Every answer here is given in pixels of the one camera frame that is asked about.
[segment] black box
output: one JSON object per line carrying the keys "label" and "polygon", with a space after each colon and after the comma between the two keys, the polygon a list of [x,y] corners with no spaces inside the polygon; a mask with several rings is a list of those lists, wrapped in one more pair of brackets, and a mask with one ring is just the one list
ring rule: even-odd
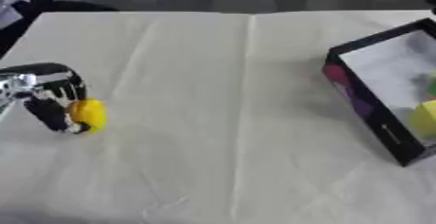
{"label": "black box", "polygon": [[422,76],[432,71],[436,23],[431,19],[332,48],[323,67],[402,166],[436,153],[436,138],[420,138],[407,119],[425,101]]}

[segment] yellow ball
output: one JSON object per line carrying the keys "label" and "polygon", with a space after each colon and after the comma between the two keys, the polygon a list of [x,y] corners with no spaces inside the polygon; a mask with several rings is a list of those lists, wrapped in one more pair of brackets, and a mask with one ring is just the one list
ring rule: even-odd
{"label": "yellow ball", "polygon": [[89,97],[70,103],[67,109],[74,122],[84,122],[96,132],[106,126],[106,107],[101,100]]}

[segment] table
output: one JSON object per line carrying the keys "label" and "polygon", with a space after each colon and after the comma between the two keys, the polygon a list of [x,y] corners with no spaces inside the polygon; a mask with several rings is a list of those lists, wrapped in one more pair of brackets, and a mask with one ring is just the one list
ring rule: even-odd
{"label": "table", "polygon": [[109,123],[56,134],[16,106],[0,125],[0,210],[45,223],[433,223],[436,158],[397,166],[320,73],[330,47],[426,17],[45,14],[0,65],[70,65]]}

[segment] yellow cube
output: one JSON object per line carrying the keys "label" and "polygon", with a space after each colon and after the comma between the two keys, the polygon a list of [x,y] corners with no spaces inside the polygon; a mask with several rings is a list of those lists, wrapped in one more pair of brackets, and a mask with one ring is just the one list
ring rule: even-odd
{"label": "yellow cube", "polygon": [[412,112],[410,122],[422,137],[436,136],[436,100],[419,104]]}

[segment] yellow block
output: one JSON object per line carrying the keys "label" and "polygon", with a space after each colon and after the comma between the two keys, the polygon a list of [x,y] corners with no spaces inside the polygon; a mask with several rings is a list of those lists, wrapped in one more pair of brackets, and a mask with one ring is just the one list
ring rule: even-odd
{"label": "yellow block", "polygon": [[68,106],[68,113],[74,122],[84,122],[90,125],[90,132],[101,130],[106,125],[104,103],[92,97],[72,102]]}
{"label": "yellow block", "polygon": [[419,104],[412,112],[410,122],[423,137],[436,136],[436,100]]}

